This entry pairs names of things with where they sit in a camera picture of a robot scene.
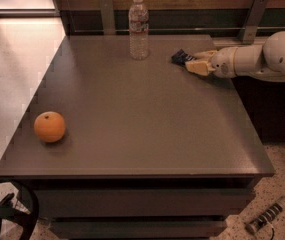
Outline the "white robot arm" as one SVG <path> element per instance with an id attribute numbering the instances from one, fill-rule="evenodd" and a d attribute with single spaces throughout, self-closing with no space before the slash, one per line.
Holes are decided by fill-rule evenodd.
<path id="1" fill-rule="evenodd" d="M 186 69 L 200 76 L 220 78 L 249 76 L 262 81 L 285 82 L 285 31 L 277 32 L 261 45 L 232 46 L 195 55 Z"/>

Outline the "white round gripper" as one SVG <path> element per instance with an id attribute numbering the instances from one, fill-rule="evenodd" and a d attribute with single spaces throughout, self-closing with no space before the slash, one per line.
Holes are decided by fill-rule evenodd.
<path id="1" fill-rule="evenodd" d="M 237 51 L 236 47 L 226 47 L 219 51 L 207 50 L 194 54 L 196 59 L 209 59 L 208 60 L 193 60 L 185 63 L 186 69 L 200 76 L 208 76 L 213 74 L 220 78 L 234 78 L 236 76 L 234 57 Z"/>

